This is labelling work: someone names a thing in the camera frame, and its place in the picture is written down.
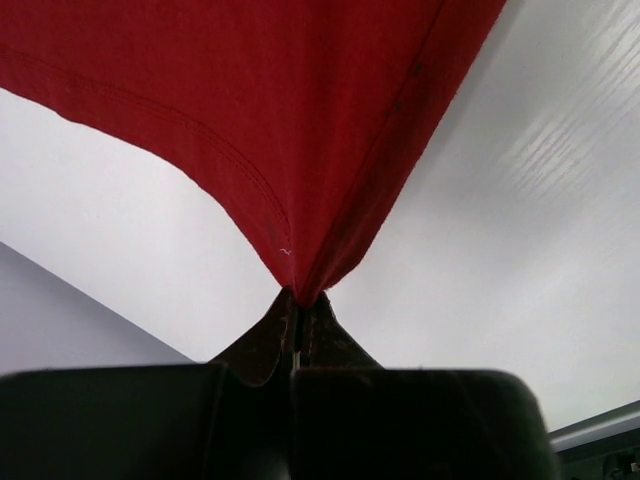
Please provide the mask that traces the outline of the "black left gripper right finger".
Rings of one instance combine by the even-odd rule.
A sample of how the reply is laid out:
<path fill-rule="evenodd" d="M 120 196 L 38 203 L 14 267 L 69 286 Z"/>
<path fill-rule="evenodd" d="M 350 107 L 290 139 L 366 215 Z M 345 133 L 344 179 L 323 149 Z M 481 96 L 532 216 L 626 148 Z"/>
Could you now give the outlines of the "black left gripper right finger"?
<path fill-rule="evenodd" d="M 383 369 L 326 295 L 292 376 L 295 479 L 558 479 L 538 402 L 499 370 Z"/>

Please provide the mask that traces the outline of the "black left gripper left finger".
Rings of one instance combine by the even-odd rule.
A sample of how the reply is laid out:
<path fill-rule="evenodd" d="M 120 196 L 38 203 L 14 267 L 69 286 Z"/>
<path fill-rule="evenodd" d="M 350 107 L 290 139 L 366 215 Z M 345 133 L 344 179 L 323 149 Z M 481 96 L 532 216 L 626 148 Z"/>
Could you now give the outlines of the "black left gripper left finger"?
<path fill-rule="evenodd" d="M 205 364 L 1 379 L 5 479 L 285 479 L 289 290 Z"/>

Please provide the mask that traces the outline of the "dark red t shirt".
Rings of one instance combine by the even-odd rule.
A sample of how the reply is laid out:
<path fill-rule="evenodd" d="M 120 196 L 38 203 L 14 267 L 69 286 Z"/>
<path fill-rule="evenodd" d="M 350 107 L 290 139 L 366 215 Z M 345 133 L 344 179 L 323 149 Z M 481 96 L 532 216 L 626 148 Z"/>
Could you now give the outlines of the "dark red t shirt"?
<path fill-rule="evenodd" d="M 500 1 L 5 1 L 1 85 L 146 149 L 313 304 L 363 258 Z"/>

